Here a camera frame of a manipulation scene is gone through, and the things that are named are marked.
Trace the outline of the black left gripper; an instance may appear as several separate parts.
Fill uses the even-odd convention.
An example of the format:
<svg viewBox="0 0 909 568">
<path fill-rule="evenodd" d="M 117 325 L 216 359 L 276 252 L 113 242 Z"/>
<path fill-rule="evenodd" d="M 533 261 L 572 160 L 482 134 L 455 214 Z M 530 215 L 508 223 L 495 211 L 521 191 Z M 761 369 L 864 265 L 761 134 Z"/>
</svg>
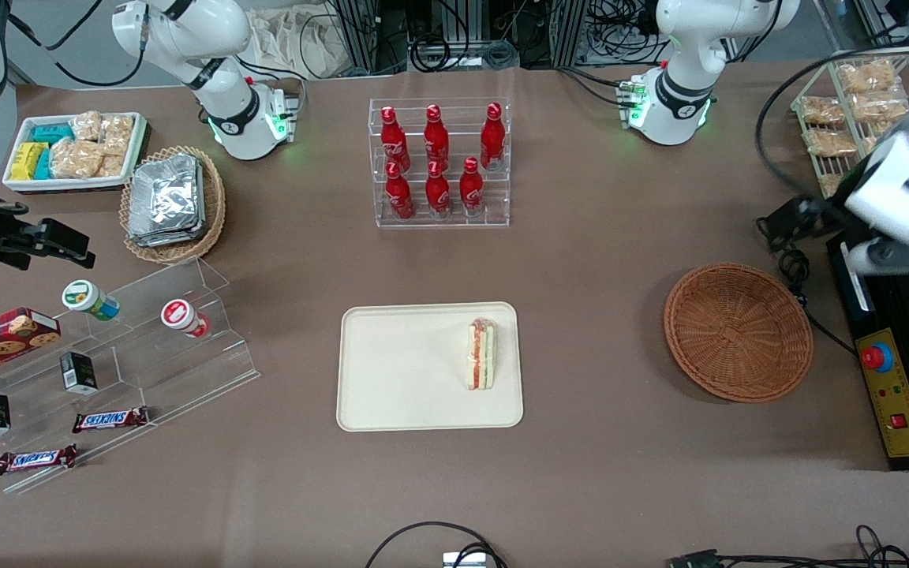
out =
<svg viewBox="0 0 909 568">
<path fill-rule="evenodd" d="M 783 251 L 793 248 L 797 240 L 815 240 L 845 230 L 851 238 L 869 236 L 869 223 L 847 207 L 847 199 L 858 189 L 859 185 L 848 185 L 828 199 L 800 193 L 780 205 L 765 216 L 768 250 Z"/>
</svg>

